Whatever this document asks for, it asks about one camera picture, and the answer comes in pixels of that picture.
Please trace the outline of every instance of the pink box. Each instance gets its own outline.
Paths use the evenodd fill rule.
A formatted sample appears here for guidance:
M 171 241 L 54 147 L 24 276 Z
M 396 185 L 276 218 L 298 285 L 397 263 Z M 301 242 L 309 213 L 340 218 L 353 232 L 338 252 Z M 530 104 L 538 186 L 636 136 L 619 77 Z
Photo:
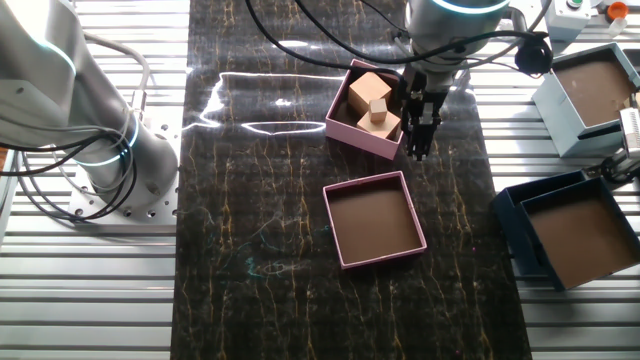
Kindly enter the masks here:
M 427 249 L 401 171 L 325 186 L 323 195 L 343 269 Z
M 351 65 L 363 68 L 375 67 L 355 59 L 351 61 Z M 398 79 L 386 74 L 379 74 L 379 76 L 393 89 L 389 110 L 396 116 L 401 117 L 400 104 L 395 100 Z M 396 140 L 391 141 L 372 135 L 356 127 L 360 118 L 356 118 L 354 114 L 351 114 L 353 110 L 348 109 L 347 96 L 349 94 L 349 85 L 357 79 L 351 70 L 347 72 L 347 76 L 342 82 L 340 90 L 338 90 L 338 94 L 336 94 L 335 99 L 333 99 L 333 104 L 327 113 L 326 136 L 393 160 L 404 136 L 402 130 L 398 131 Z

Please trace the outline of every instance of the cable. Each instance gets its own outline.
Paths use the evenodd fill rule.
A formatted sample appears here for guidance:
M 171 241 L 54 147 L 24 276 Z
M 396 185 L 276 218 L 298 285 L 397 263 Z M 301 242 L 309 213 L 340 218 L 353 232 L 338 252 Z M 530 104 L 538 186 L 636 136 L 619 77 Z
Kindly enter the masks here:
M 55 152 L 52 152 L 51 155 L 53 155 L 53 160 L 54 161 L 58 161 L 58 157 L 56 155 Z M 118 182 L 116 184 L 114 184 L 111 187 L 106 187 L 106 188 L 102 188 L 99 187 L 95 184 L 93 184 L 93 182 L 91 183 L 91 185 L 93 185 L 93 187 L 98 188 L 100 191 L 100 193 L 97 192 L 91 192 L 89 190 L 85 190 L 82 186 L 76 184 L 75 181 L 73 181 L 73 179 L 71 179 L 71 177 L 67 174 L 67 172 L 62 168 L 62 166 L 60 166 L 58 168 L 58 170 L 60 170 L 60 173 L 62 174 L 62 176 L 64 176 L 65 179 L 67 179 L 67 182 L 69 184 L 71 184 L 71 186 L 73 186 L 76 190 L 80 191 L 83 194 L 87 194 L 87 195 L 91 195 L 91 196 L 102 196 L 104 194 L 108 194 L 110 192 L 115 191 L 118 186 L 120 186 L 120 183 L 124 182 L 127 179 L 127 176 L 129 176 L 129 174 L 131 173 L 131 169 L 133 167 L 133 161 L 129 161 L 129 165 L 127 167 L 127 171 L 122 175 L 122 177 L 120 178 L 120 180 L 118 180 Z
M 29 160 L 27 159 L 27 156 L 24 152 L 21 152 L 22 154 L 22 162 L 24 163 L 24 166 L 27 170 L 30 170 L 30 166 L 29 166 Z M 36 193 L 38 194 L 38 196 L 42 197 L 42 199 L 44 199 L 44 201 L 47 202 L 47 204 L 49 204 L 50 206 L 52 206 L 54 209 L 58 210 L 59 212 L 61 212 L 63 215 L 57 215 L 54 214 L 46 209 L 44 209 L 42 206 L 40 206 L 40 204 L 38 204 L 37 201 L 35 201 L 35 199 L 31 196 L 31 194 L 29 194 L 29 191 L 24 183 L 24 179 L 22 177 L 18 177 L 18 181 L 20 182 L 20 187 L 22 188 L 22 191 L 25 193 L 25 195 L 29 198 L 29 200 L 33 203 L 33 205 L 35 205 L 40 211 L 42 211 L 43 213 L 45 213 L 46 215 L 56 218 L 56 219 L 62 219 L 62 220 L 69 220 L 69 221 L 82 221 L 85 218 L 82 218 L 78 215 L 75 214 L 71 214 L 68 211 L 60 208 L 58 205 L 56 205 L 53 201 L 51 201 L 51 199 L 49 199 L 40 189 L 40 187 L 38 186 L 38 183 L 36 183 L 35 178 L 33 176 L 29 176 L 28 177 L 29 180 L 31 181 L 31 185 L 33 186 L 34 190 L 36 191 Z M 91 217 L 94 216 L 100 216 L 100 214 L 104 211 L 106 211 L 110 206 L 112 206 L 113 204 L 115 204 L 115 200 L 117 199 L 117 197 L 120 195 L 120 192 L 122 191 L 122 188 L 119 189 L 119 191 L 116 193 L 116 195 L 113 197 L 112 201 L 110 201 L 107 206 L 105 206 L 104 208 L 100 209 L 98 212 L 96 212 L 95 214 L 91 215 Z
M 94 139 L 95 140 L 99 140 L 99 139 L 102 139 L 104 137 L 105 137 L 104 134 L 95 135 L 95 136 L 92 136 L 92 137 L 84 139 L 84 140 L 76 141 L 75 143 L 71 143 L 71 144 L 67 144 L 67 145 L 54 146 L 54 147 L 49 147 L 49 148 L 20 146 L 20 145 L 13 145 L 13 144 L 8 144 L 8 143 L 4 143 L 4 142 L 0 142 L 0 147 L 4 147 L 4 148 L 15 150 L 15 151 L 46 153 L 46 152 L 53 152 L 53 151 L 69 150 L 69 149 L 72 149 L 74 147 L 81 146 L 81 145 L 85 144 L 88 141 L 91 141 L 91 140 L 94 140 Z
M 538 40 L 540 39 L 539 35 L 530 33 L 530 32 L 521 32 L 521 31 L 512 31 L 512 30 L 500 30 L 500 31 L 491 31 L 491 32 L 487 32 L 484 34 L 480 34 L 480 35 L 476 35 L 476 36 L 471 36 L 468 38 L 465 38 L 463 40 L 459 40 L 444 46 L 441 46 L 439 48 L 421 53 L 421 54 L 417 54 L 417 55 L 413 55 L 413 56 L 409 56 L 406 58 L 399 58 L 399 59 L 389 59 L 389 58 L 380 58 L 380 57 L 376 57 L 376 56 L 372 56 L 366 53 L 363 53 L 351 46 L 349 46 L 348 44 L 342 42 L 340 39 L 338 39 L 337 37 L 335 37 L 329 30 L 327 30 L 307 9 L 307 7 L 302 3 L 302 0 L 294 0 L 295 3 L 298 5 L 298 7 L 300 8 L 300 10 L 302 10 L 302 12 L 309 18 L 309 20 L 311 20 L 311 22 L 313 22 L 316 27 L 322 31 L 322 33 L 324 33 L 328 38 L 330 38 L 333 42 L 335 42 L 338 46 L 340 46 L 341 48 L 347 50 L 348 52 L 359 56 L 365 60 L 369 60 L 369 61 L 374 61 L 377 63 L 381 63 L 381 64 L 407 64 L 407 63 L 411 63 L 411 62 L 415 62 L 415 61 L 419 61 L 419 60 L 426 60 L 430 57 L 433 56 L 437 56 L 440 54 L 443 54 L 447 51 L 450 50 L 454 50 L 460 47 L 463 47 L 465 45 L 468 44 L 472 44 L 478 41 L 482 41 L 482 40 L 486 40 L 486 39 L 490 39 L 490 38 L 494 38 L 494 37 L 503 37 L 503 36 L 517 36 L 517 37 L 521 37 L 527 40 Z
M 106 48 L 119 51 L 125 55 L 131 56 L 134 60 L 136 60 L 142 66 L 142 79 L 140 80 L 140 85 L 138 86 L 139 90 L 145 90 L 147 88 L 147 83 L 149 82 L 149 77 L 151 76 L 151 68 L 149 67 L 149 63 L 147 59 L 142 56 L 136 50 L 118 42 L 105 39 L 98 35 L 89 34 L 87 32 L 84 33 L 84 38 L 93 41 L 94 43 L 104 46 Z
M 407 29 L 400 27 L 398 25 L 396 25 L 393 21 L 391 21 L 385 14 L 382 13 L 382 11 L 380 11 L 378 8 L 376 8 L 375 6 L 371 5 L 367 0 L 360 0 L 361 3 L 367 5 L 368 7 L 370 7 L 373 11 L 377 12 L 378 15 L 382 16 L 383 19 L 385 19 L 391 26 L 393 26 L 394 28 L 398 29 L 399 31 L 402 31 L 404 33 L 407 32 Z
M 476 60 L 476 61 L 481 61 L 481 60 L 482 60 L 482 59 L 472 58 L 472 57 L 468 57 L 467 59 L 469 59 L 469 60 Z M 517 72 L 522 73 L 522 71 L 520 71 L 520 69 L 518 69 L 518 68 L 517 68 L 517 67 L 515 67 L 515 66 L 509 65 L 509 64 L 505 64 L 505 63 L 501 63 L 501 62 L 497 62 L 497 61 L 492 61 L 492 62 L 490 62 L 490 64 L 493 64 L 493 65 L 499 65 L 499 66 L 504 66 L 504 67 L 509 68 L 509 69 L 511 69 L 511 70 L 514 70 L 514 71 L 517 71 Z M 530 77 L 530 78 L 532 78 L 532 79 L 540 79 L 540 76 L 533 76 L 533 75 L 531 75 L 531 74 L 527 74 L 527 73 L 523 73 L 523 74 L 527 75 L 528 77 Z
M 404 80 L 402 75 L 400 75 L 397 71 L 391 70 L 391 69 L 362 68 L 362 67 L 359 67 L 359 66 L 351 66 L 351 65 L 330 63 L 330 62 L 327 62 L 327 61 L 316 60 L 316 59 L 312 59 L 310 57 L 306 57 L 304 55 L 300 55 L 297 52 L 295 52 L 293 50 L 290 50 L 286 46 L 283 46 L 282 44 L 280 44 L 280 42 L 278 40 L 276 40 L 267 31 L 267 29 L 265 29 L 265 27 L 262 24 L 262 22 L 260 21 L 260 19 L 258 19 L 258 16 L 256 15 L 255 10 L 253 9 L 253 5 L 251 5 L 251 0 L 245 0 L 245 4 L 247 5 L 247 10 L 249 10 L 249 15 L 251 15 L 251 18 L 253 19 L 253 22 L 256 24 L 256 26 L 258 27 L 258 30 L 262 33 L 262 35 L 264 35 L 264 37 L 266 37 L 267 40 L 269 40 L 269 42 L 271 42 L 275 47 L 277 47 L 278 49 L 282 50 L 284 53 L 286 53 L 287 55 L 289 55 L 291 57 L 294 57 L 294 58 L 296 58 L 298 60 L 301 60 L 301 61 L 304 61 L 304 62 L 308 62 L 310 64 L 317 65 L 317 66 L 324 66 L 324 67 L 333 68 L 333 69 L 342 69 L 342 70 L 351 70 L 351 71 L 364 71 L 364 72 L 375 72 L 375 73 L 381 73 L 381 74 L 390 74 L 390 75 L 398 77 L 398 79 L 400 79 L 401 81 Z
M 108 134 L 103 134 L 102 137 L 106 137 L 109 136 Z M 37 175 L 37 174 L 42 174 L 44 172 L 47 172 L 49 170 L 55 169 L 57 167 L 59 167 L 60 165 L 65 164 L 66 162 L 68 162 L 69 160 L 71 160 L 74 156 L 78 155 L 82 150 L 86 149 L 88 146 L 90 146 L 91 144 L 93 144 L 94 142 L 96 142 L 97 140 L 99 140 L 101 137 L 98 136 L 94 136 L 92 138 L 90 138 L 90 141 L 86 141 L 84 144 L 78 146 L 75 150 L 73 150 L 72 152 L 70 152 L 69 154 L 67 154 L 65 157 L 62 158 L 62 160 L 57 161 L 51 165 L 47 165 L 44 167 L 41 167 L 39 169 L 36 170 L 28 170 L 28 171 L 0 171 L 0 176 L 32 176 L 32 175 Z M 8 147 L 9 149 L 12 150 L 16 150 L 16 148 L 12 148 L 12 147 Z
M 131 148 L 129 146 L 128 143 L 125 143 L 123 145 L 123 151 L 121 152 L 121 154 L 132 154 L 131 152 Z M 124 177 L 124 173 L 125 173 L 125 156 L 126 155 L 121 155 L 120 157 L 120 162 L 123 168 L 123 177 Z M 28 164 L 28 160 L 26 158 L 26 156 L 23 154 L 23 159 L 25 162 L 25 167 L 27 168 L 27 170 L 29 170 L 29 164 Z M 90 216 L 86 216 L 86 217 L 81 217 L 75 214 L 71 214 L 63 209 L 61 209 L 60 207 L 58 207 L 55 203 L 53 203 L 46 195 L 44 195 L 42 193 L 42 191 L 40 190 L 40 188 L 38 187 L 37 183 L 35 182 L 35 180 L 33 179 L 33 177 L 30 176 L 31 179 L 31 183 L 34 186 L 34 189 L 36 190 L 36 192 L 38 193 L 39 196 L 41 196 L 49 205 L 51 205 L 52 207 L 54 207 L 54 209 L 60 211 L 63 215 L 58 215 L 55 213 L 52 213 L 46 209 L 44 209 L 42 206 L 40 206 L 40 204 L 38 204 L 38 202 L 31 196 L 31 194 L 29 194 L 29 191 L 27 190 L 27 187 L 24 183 L 24 180 L 22 177 L 18 177 L 18 181 L 20 182 L 20 186 L 22 187 L 25 195 L 29 198 L 29 200 L 38 208 L 40 209 L 40 211 L 42 211 L 43 213 L 47 214 L 48 216 L 51 216 L 53 218 L 56 219 L 62 219 L 62 220 L 69 220 L 69 221 L 86 221 L 86 220 L 93 220 L 93 219 L 98 219 L 104 216 L 107 216 L 109 214 L 111 214 L 112 212 L 114 212 L 115 210 L 117 210 L 120 206 L 122 206 L 122 204 L 124 204 L 124 202 L 129 198 L 129 196 L 131 195 L 131 193 L 133 192 L 133 189 L 135 188 L 136 182 L 137 182 L 137 178 L 138 178 L 138 170 L 137 170 L 137 166 L 135 164 L 135 160 L 133 159 L 132 155 L 131 155 L 131 164 L 133 167 L 133 178 L 131 180 L 131 186 L 129 187 L 129 190 L 127 191 L 127 193 L 123 196 L 123 198 L 118 202 L 115 203 L 117 198 L 120 196 L 120 193 L 124 187 L 124 182 L 122 182 L 119 187 L 118 187 L 118 191 L 116 192 L 116 194 L 113 196 L 113 198 L 109 201 L 109 203 L 107 203 L 107 205 L 105 207 L 103 207 L 101 210 L 99 210 L 98 212 L 96 212 L 93 215 Z
M 104 127 L 104 126 L 98 126 L 98 125 L 69 126 L 69 127 L 60 128 L 60 127 L 51 127 L 51 126 L 42 126 L 42 125 L 33 125 L 33 124 L 21 123 L 19 121 L 11 119 L 10 117 L 7 117 L 6 115 L 0 116 L 0 120 L 8 122 L 8 123 L 16 125 L 16 126 L 22 126 L 22 127 L 28 128 L 28 129 L 40 130 L 40 131 L 53 131 L 53 132 L 103 131 L 103 132 L 115 132 L 115 133 L 118 133 L 118 131 L 116 131 L 114 129 L 107 128 L 107 127 Z

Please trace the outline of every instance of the blue light ring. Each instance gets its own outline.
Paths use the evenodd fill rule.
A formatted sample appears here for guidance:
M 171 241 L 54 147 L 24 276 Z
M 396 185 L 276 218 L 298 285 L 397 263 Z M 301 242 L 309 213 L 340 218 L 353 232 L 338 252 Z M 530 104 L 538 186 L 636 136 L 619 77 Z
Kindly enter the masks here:
M 454 5 L 447 2 L 446 0 L 432 0 L 432 1 L 435 4 L 447 10 L 454 11 L 460 14 L 472 14 L 472 15 L 488 14 L 490 12 L 494 12 L 496 10 L 502 9 L 503 7 L 509 5 L 509 3 L 511 2 L 511 0 L 504 0 L 503 2 L 495 5 L 491 5 L 483 8 L 472 8 L 472 7 Z

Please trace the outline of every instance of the cube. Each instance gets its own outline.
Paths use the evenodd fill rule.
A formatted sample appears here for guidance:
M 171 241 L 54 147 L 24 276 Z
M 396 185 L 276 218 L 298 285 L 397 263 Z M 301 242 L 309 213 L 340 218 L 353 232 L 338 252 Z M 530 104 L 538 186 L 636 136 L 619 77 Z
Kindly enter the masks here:
M 371 100 L 391 98 L 391 87 L 378 75 L 372 72 L 365 73 L 349 86 L 348 102 L 358 115 L 364 116 L 369 112 Z
M 398 131 L 398 125 L 400 125 L 400 118 L 390 112 L 387 112 L 385 120 L 378 124 L 371 122 L 371 114 L 369 112 L 358 121 L 358 129 L 383 139 L 392 139 Z
M 372 123 L 383 123 L 387 117 L 387 102 L 384 99 L 371 100 L 369 102 L 369 112 L 371 113 Z

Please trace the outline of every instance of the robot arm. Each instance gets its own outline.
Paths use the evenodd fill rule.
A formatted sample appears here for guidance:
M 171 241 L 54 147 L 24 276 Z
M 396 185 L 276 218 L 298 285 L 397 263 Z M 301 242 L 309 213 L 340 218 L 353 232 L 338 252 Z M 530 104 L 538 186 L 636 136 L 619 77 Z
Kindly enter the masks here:
M 97 65 L 69 1 L 0 0 L 0 52 L 4 142 L 39 147 L 74 143 L 96 130 L 121 134 L 138 164 L 124 207 L 153 203 L 172 186 L 178 167 L 173 149 L 141 124 Z M 99 193 L 123 181 L 120 156 L 118 147 L 100 140 L 74 159 Z M 113 193 L 101 197 L 108 202 Z

